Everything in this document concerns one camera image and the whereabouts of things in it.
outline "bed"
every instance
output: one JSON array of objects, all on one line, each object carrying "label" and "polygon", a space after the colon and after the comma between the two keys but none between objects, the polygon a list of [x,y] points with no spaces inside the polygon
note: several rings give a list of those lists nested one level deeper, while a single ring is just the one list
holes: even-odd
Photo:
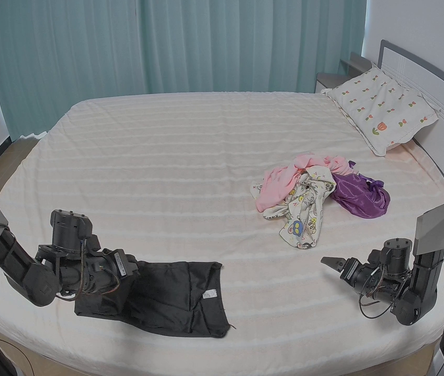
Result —
[{"label": "bed", "polygon": [[[397,54],[387,63],[404,75]],[[443,96],[432,99],[444,107]],[[320,259],[364,260],[389,238],[413,238],[417,216],[444,203],[436,165],[443,171],[444,159],[424,151],[433,146],[433,132],[416,138],[423,148],[411,141],[376,157],[321,94],[185,93],[78,103],[0,192],[17,239],[34,255],[38,244],[51,242],[50,212],[60,208],[84,213],[103,247],[139,260],[219,261],[235,329],[222,339],[165,337],[77,317],[60,300],[38,308],[0,272],[0,332],[70,367],[113,376],[338,376],[410,354],[442,333],[444,264],[435,307],[404,327],[390,314],[364,318],[355,293]],[[278,235],[284,221],[263,219],[249,187],[264,170],[306,151],[344,156],[383,180],[391,195],[387,214],[365,220],[327,199],[318,245],[303,251],[286,244]]]}]

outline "pink fabric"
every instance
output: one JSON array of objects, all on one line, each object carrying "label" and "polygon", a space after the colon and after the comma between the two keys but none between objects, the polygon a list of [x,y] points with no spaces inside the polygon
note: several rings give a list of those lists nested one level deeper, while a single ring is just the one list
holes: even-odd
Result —
[{"label": "pink fabric", "polygon": [[340,175],[356,172],[349,166],[349,162],[341,156],[320,157],[314,154],[301,154],[288,166],[276,167],[271,172],[265,172],[260,195],[255,201],[257,210],[262,213],[265,209],[272,208],[281,202],[299,180],[302,170],[311,166],[325,166],[333,174]]}]

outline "floor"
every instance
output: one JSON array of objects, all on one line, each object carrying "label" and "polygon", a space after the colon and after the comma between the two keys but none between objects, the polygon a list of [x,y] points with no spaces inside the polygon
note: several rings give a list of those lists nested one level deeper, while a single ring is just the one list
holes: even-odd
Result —
[{"label": "floor", "polygon": [[[21,138],[12,143],[1,155],[0,191],[37,143],[38,139],[36,137]],[[87,374],[74,371],[45,358],[43,355],[25,348],[2,334],[0,334],[0,339],[4,340],[4,342],[0,341],[1,349],[22,369],[25,376],[83,376]],[[405,358],[389,361],[345,376],[424,376],[430,365],[433,350],[434,344],[431,344]]]}]

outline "white pillow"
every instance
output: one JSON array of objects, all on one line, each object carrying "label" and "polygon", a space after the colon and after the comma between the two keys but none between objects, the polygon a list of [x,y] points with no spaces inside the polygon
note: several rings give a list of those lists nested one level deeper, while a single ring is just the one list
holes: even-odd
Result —
[{"label": "white pillow", "polygon": [[377,156],[408,142],[438,120],[419,91],[404,88],[379,68],[326,92]]}]

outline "teal curtain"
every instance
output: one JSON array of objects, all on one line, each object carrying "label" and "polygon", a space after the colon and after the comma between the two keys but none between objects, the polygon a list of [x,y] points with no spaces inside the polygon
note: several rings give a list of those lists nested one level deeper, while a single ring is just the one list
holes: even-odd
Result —
[{"label": "teal curtain", "polygon": [[12,139],[91,98],[313,92],[361,53],[366,0],[0,0],[0,105]]}]

